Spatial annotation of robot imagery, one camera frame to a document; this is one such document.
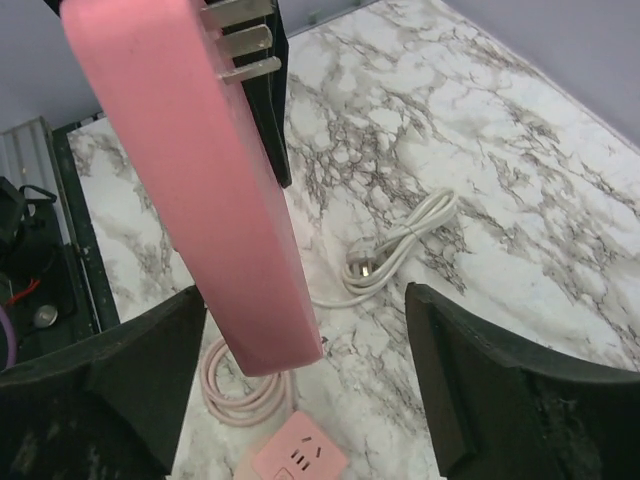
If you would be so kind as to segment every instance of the silver metal rod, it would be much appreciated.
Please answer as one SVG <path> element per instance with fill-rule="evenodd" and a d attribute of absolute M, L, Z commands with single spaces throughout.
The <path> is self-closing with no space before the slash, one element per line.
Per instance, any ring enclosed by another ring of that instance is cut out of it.
<path fill-rule="evenodd" d="M 279 70 L 281 66 L 282 62 L 278 57 L 269 57 L 265 60 L 250 63 L 244 67 L 234 68 L 227 73 L 223 73 L 221 76 L 224 83 L 230 85 L 232 83 L 244 82 L 250 78 L 275 72 L 276 70 Z"/>
<path fill-rule="evenodd" d="M 246 22 L 273 13 L 271 0 L 223 0 L 200 11 L 207 31 Z"/>
<path fill-rule="evenodd" d="M 231 57 L 239 57 L 270 48 L 273 36 L 266 25 L 258 25 L 220 37 L 216 43 Z"/>

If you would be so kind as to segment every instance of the coiled pink cable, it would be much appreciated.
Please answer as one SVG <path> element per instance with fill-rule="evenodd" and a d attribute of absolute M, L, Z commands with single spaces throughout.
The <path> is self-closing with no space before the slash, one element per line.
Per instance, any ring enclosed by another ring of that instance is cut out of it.
<path fill-rule="evenodd" d="M 232 427 L 252 427 L 264 422 L 282 403 L 286 405 L 287 417 L 293 414 L 291 372 L 265 377 L 258 388 L 244 398 L 229 398 L 221 393 L 216 381 L 216 370 L 228 351 L 224 338 L 216 340 L 207 350 L 200 366 L 202 397 L 211 415 Z"/>

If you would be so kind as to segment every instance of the power outlet socket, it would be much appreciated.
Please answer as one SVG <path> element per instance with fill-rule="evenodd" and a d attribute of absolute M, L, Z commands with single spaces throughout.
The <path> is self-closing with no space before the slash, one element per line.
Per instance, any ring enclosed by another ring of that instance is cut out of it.
<path fill-rule="evenodd" d="M 262 480 L 337 480 L 347 457 L 311 418 L 295 412 L 253 458 Z"/>

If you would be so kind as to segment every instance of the white marble table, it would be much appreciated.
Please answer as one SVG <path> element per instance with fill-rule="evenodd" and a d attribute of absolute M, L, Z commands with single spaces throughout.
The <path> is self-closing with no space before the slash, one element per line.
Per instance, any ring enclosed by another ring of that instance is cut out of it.
<path fill-rule="evenodd" d="M 640 366 L 640 157 L 439 1 L 381 1 L 291 39 L 287 200 L 309 288 L 344 298 L 345 248 L 436 187 L 461 212 L 363 306 L 317 311 L 326 358 L 300 406 L 348 453 L 345 479 L 437 479 L 403 315 L 428 283 L 520 335 Z M 106 119 L 69 135 L 118 311 L 191 283 Z M 216 337 L 213 322 L 203 349 Z M 224 372 L 223 386 L 245 388 Z M 219 425 L 194 382 L 177 479 L 231 478 L 279 426 Z"/>

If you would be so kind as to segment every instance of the marble countertop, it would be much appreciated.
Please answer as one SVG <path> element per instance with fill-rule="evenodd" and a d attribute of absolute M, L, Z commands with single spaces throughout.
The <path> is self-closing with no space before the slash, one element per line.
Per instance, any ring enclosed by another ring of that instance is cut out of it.
<path fill-rule="evenodd" d="M 393 282 L 317 310 L 326 357 L 299 405 L 350 457 L 344 479 L 439 478 L 403 314 L 407 282 L 558 351 L 640 367 L 640 157 L 437 0 L 380 1 L 290 40 L 287 201 L 309 289 L 345 298 L 346 246 L 437 187 L 460 213 Z M 107 119 L 69 135 L 117 308 L 132 318 L 192 280 Z M 218 335 L 208 322 L 203 349 Z M 222 387 L 247 388 L 229 362 Z M 242 430 L 194 382 L 176 479 L 231 478 Z"/>

